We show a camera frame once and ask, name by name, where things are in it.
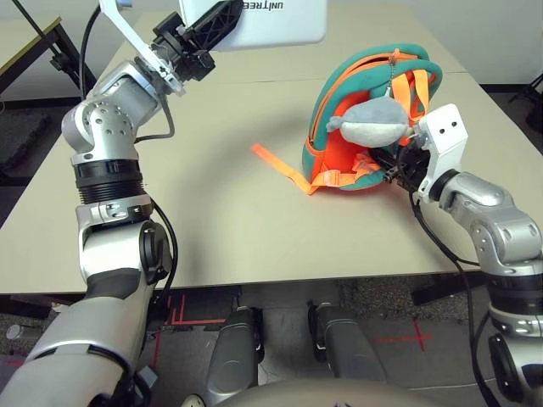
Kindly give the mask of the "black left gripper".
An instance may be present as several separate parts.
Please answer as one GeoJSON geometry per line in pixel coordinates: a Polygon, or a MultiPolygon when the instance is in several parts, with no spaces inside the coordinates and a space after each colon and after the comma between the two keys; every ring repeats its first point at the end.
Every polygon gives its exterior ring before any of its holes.
{"type": "Polygon", "coordinates": [[[243,1],[182,1],[182,17],[170,13],[153,28],[151,49],[180,82],[203,80],[216,66],[210,55],[237,26],[243,1]]]}

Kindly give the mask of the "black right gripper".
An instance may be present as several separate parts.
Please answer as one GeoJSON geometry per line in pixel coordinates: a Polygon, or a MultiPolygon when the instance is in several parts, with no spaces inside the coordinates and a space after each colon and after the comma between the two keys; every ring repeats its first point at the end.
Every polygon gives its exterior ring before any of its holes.
{"type": "Polygon", "coordinates": [[[386,148],[372,148],[369,152],[385,170],[383,181],[388,184],[396,182],[405,190],[417,190],[427,174],[430,159],[427,150],[405,146],[399,147],[397,154],[386,148]]]}

